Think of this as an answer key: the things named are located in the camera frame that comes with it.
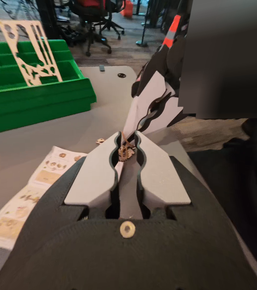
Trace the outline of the black office chair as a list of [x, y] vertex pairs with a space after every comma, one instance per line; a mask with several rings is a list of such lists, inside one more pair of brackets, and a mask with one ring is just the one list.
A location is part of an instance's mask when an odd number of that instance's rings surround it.
[[86, 27], [87, 31], [85, 33], [77, 33], [72, 36], [69, 45], [71, 47], [82, 41], [88, 41], [86, 56], [90, 56], [90, 47], [96, 41], [107, 47], [107, 53], [111, 54], [112, 49], [108, 44], [108, 41], [102, 35], [102, 31], [105, 29], [113, 28], [117, 34], [118, 40], [121, 40], [121, 35], [124, 35], [124, 28], [112, 21], [113, 13], [120, 13], [123, 5], [123, 0], [106, 1], [106, 9], [96, 9], [96, 8], [84, 8], [80, 6], [77, 1], [69, 1], [68, 7], [71, 12], [78, 15], [80, 19], [80, 24]]

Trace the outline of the wooden cutout parts sheet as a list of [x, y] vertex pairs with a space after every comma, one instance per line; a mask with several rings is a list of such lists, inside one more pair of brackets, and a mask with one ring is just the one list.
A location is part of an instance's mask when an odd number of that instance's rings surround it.
[[[42, 85], [40, 80], [42, 77], [56, 77], [58, 82], [63, 81], [40, 21], [0, 20], [0, 28], [28, 86]], [[20, 28], [25, 29], [31, 42], [32, 49], [35, 51], [37, 59], [40, 61], [40, 64], [37, 64], [35, 67], [27, 64], [22, 57], [19, 56], [18, 30]]]

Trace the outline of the orange traffic cone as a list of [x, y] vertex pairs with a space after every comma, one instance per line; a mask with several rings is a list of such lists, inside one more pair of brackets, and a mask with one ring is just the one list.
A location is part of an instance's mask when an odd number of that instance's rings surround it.
[[175, 37], [175, 34], [177, 32], [177, 29], [178, 29], [178, 25], [180, 23], [180, 19], [181, 19], [181, 16], [180, 15], [176, 15], [174, 17], [174, 20], [166, 34], [166, 37], [164, 38], [164, 41], [160, 47], [160, 49], [162, 49], [165, 45], [168, 47], [168, 48], [171, 48], [172, 45], [173, 45], [173, 41], [174, 41], [174, 37]]

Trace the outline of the stacked green plastic bins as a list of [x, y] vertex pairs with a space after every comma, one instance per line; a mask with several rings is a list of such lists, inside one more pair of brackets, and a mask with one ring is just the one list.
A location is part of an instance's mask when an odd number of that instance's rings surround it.
[[0, 132], [86, 112], [97, 102], [66, 42], [48, 42], [63, 82], [42, 78], [36, 87], [27, 86], [8, 44], [0, 42]]

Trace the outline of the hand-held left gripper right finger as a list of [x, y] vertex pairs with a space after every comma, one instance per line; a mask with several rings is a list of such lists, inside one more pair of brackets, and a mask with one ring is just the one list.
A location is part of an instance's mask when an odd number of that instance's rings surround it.
[[139, 131], [135, 131], [137, 200], [142, 218], [149, 219], [158, 208], [190, 205], [191, 199], [177, 173], [172, 158]]

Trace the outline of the red bag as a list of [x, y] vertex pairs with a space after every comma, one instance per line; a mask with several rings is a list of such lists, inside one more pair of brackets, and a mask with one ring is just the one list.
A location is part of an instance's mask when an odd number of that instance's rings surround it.
[[77, 3], [84, 8], [106, 9], [105, 0], [77, 0]]

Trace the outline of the wooden gear axle assembly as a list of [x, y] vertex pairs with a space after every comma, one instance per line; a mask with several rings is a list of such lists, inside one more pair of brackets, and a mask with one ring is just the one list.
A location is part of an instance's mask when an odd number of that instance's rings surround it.
[[128, 147], [128, 146], [122, 145], [120, 149], [118, 150], [119, 162], [125, 162], [129, 158], [131, 158], [135, 153], [134, 149], [135, 147]]

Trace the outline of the paper assembly instruction sheet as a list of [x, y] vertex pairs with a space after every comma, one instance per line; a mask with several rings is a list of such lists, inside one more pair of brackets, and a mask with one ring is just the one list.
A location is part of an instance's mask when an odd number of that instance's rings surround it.
[[0, 248], [12, 250], [24, 223], [44, 193], [87, 154], [52, 147], [22, 188], [0, 210]]

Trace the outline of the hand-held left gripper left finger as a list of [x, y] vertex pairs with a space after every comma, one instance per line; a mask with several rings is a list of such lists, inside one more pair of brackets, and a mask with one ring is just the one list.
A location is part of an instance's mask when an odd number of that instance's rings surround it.
[[103, 210], [106, 218], [120, 216], [119, 180], [122, 134], [114, 133], [81, 161], [81, 167], [64, 200], [65, 205]]

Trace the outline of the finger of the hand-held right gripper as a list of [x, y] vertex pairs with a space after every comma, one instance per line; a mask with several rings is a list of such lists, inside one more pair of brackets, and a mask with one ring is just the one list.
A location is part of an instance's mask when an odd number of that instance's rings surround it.
[[165, 94], [172, 94], [170, 85], [166, 86], [164, 76], [156, 71], [139, 96], [133, 98], [123, 133], [131, 135], [137, 130], [139, 123], [148, 115], [151, 104], [163, 98]]
[[149, 134], [167, 127], [183, 110], [178, 106], [178, 96], [167, 93], [160, 101], [154, 101], [148, 115], [140, 122], [139, 131]]

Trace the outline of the small orange bag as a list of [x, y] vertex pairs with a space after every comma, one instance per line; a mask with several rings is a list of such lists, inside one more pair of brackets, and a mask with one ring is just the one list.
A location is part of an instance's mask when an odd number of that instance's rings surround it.
[[123, 1], [120, 14], [128, 19], [131, 19], [133, 17], [133, 3], [130, 0]]

